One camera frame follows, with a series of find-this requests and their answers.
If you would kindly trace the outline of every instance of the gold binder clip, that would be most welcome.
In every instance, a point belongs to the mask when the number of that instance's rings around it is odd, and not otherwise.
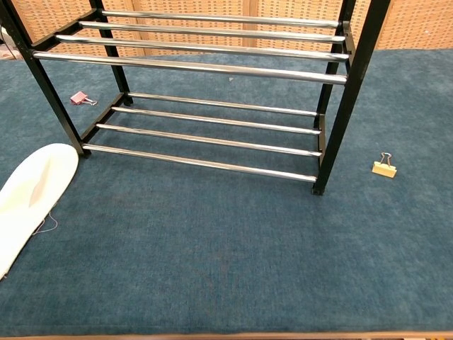
[[[388,152],[381,152],[382,158],[381,161],[376,161],[373,164],[373,172],[378,175],[390,177],[391,179],[396,175],[396,167],[390,165],[391,154]],[[387,156],[387,164],[384,164],[383,161]]]

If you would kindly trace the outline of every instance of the blue carpet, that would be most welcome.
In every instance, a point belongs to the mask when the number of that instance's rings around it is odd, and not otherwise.
[[[184,56],[314,70],[325,64]],[[109,67],[46,62],[83,130]],[[133,91],[314,110],[305,82],[126,69]],[[68,142],[23,62],[0,62],[0,183]],[[0,336],[448,330],[453,325],[453,50],[376,52],[325,196],[278,178],[93,153],[0,281]],[[341,88],[328,112],[332,123]],[[135,107],[310,127],[311,119],[136,100]],[[116,113],[112,123],[314,149],[313,137]],[[290,155],[103,132],[94,142],[314,174]],[[394,180],[372,174],[394,154]]]

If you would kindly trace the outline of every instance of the woven wall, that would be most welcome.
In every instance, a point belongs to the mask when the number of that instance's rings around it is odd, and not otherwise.
[[[352,28],[358,38],[370,0],[357,0]],[[89,10],[87,0],[13,0],[32,39],[37,40],[74,20]],[[279,16],[293,18],[322,18],[336,20],[341,0],[105,0],[107,9],[128,11],[158,11],[180,13],[208,13],[219,15]],[[244,30],[286,30],[331,34],[333,30],[295,28],[273,25],[237,23],[210,23],[199,21],[169,21],[142,18],[109,18],[114,23],[146,23],[165,26],[217,27]],[[83,30],[80,35],[99,36],[95,30]],[[143,39],[171,42],[279,47],[303,50],[328,50],[330,45],[287,40],[262,40],[201,35],[114,31],[116,38]],[[377,47],[400,48],[452,48],[453,0],[392,0]],[[58,52],[104,55],[103,47],[62,44]],[[190,52],[150,50],[119,47],[122,56],[185,54]]]

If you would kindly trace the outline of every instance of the binder clip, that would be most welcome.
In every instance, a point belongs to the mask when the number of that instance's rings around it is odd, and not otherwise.
[[[74,105],[80,105],[83,103],[83,104],[90,104],[91,106],[94,106],[98,102],[92,101],[90,98],[88,98],[88,94],[85,94],[82,91],[79,91],[71,97],[71,103]]]
[[[391,154],[388,152],[381,152],[381,156],[381,161],[376,161],[373,164],[372,172],[392,179],[396,175],[396,167],[390,164]],[[384,163],[385,157],[387,157],[387,164]]]

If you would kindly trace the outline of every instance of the rack shelf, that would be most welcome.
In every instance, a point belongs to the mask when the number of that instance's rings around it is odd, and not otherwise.
[[[0,18],[11,37],[14,39],[18,49],[24,56],[24,60],[36,78],[44,95],[52,106],[56,116],[69,136],[72,144],[80,155],[87,156],[91,151],[108,152],[113,154],[124,154],[136,157],[158,159],[168,162],[177,162],[206,166],[210,168],[239,171],[248,174],[260,174],[265,176],[292,179],[296,181],[306,181],[313,183],[312,193],[322,195],[330,176],[333,163],[336,159],[340,144],[343,140],[348,121],[350,119],[355,101],[359,94],[362,81],[367,70],[374,46],[379,32],[384,22],[390,0],[371,0],[365,23],[360,39],[356,44],[350,29],[350,21],[354,10],[355,0],[343,0],[337,21],[329,20],[310,20],[303,18],[259,18],[250,16],[216,16],[208,14],[193,13],[154,13],[147,11],[106,11],[102,0],[90,0],[91,10],[75,21],[68,23],[64,27],[49,34],[43,39],[32,43],[27,34],[12,0],[0,0]],[[185,26],[162,26],[162,25],[142,25],[109,23],[108,17],[123,18],[157,18],[168,20],[189,20],[189,21],[214,21],[224,23],[252,23],[263,25],[286,25],[312,28],[331,28],[335,30],[331,35],[311,34],[311,33],[292,33],[285,31],[271,30],[232,30],[218,28],[192,28]],[[99,30],[101,38],[87,38],[74,35],[83,28]],[[154,33],[190,34],[190,35],[215,35],[240,38],[260,38],[273,40],[297,40],[311,41],[316,43],[326,43],[331,45],[330,52],[312,52],[301,50],[283,50],[276,48],[258,47],[235,47],[221,45],[203,45],[181,42],[157,42],[146,40],[126,40],[115,39],[112,30],[134,30]],[[107,52],[107,57],[68,55],[48,52],[60,43],[77,43],[89,45],[103,45]],[[325,73],[288,71],[284,69],[266,69],[260,67],[245,67],[223,64],[205,64],[197,62],[176,62],[166,60],[135,59],[119,57],[117,46],[140,47],[164,50],[180,50],[191,52],[226,53],[234,55],[257,55],[262,57],[291,57],[296,59],[317,60],[327,62]],[[47,76],[40,60],[64,60],[68,62],[85,62],[91,64],[110,65],[115,75],[115,80],[120,93],[101,113],[88,129],[81,135],[74,127],[69,115],[67,114],[62,101],[57,95],[49,77]],[[346,75],[337,74],[339,64],[345,64]],[[321,95],[316,111],[299,110],[293,108],[274,108],[245,103],[228,103],[223,101],[184,98],[176,96],[162,96],[150,93],[131,92],[122,67],[148,67],[154,69],[172,69],[177,71],[209,72],[219,74],[240,74],[250,77],[270,77],[288,79],[290,81],[314,81],[322,83]],[[326,143],[325,119],[327,105],[331,96],[333,85],[344,86],[343,96],[338,107],[331,134]],[[133,98],[151,99],[156,101],[170,101],[187,104],[197,104],[204,106],[214,106],[223,108],[234,108],[250,111],[262,111],[278,115],[295,115],[301,119],[313,118],[313,128],[292,127],[286,125],[271,125],[255,123],[242,120],[230,120],[223,118],[211,118],[198,115],[188,115],[181,113],[169,113],[155,110],[141,110],[137,108],[122,107],[131,106]],[[268,144],[254,144],[243,141],[224,140],[219,138],[184,135],[173,132],[156,130],[145,130],[108,124],[109,118],[113,114],[135,114],[146,115],[160,118],[177,120],[190,120],[200,124],[214,123],[222,125],[235,125],[243,128],[254,128],[264,130],[274,130],[278,132],[297,133],[311,135],[318,140],[317,150],[294,149],[284,146],[274,146]],[[170,138],[183,140],[186,142],[205,143],[209,145],[222,145],[228,147],[254,149],[262,152],[277,152],[292,154],[302,157],[314,157],[318,159],[319,171],[317,175],[292,174],[283,171],[259,169],[247,166],[224,164],[207,160],[189,159],[165,154],[155,154],[151,152],[141,152],[119,147],[107,147],[104,145],[91,144],[90,140],[99,130],[107,130],[113,133],[130,133],[143,136]]]

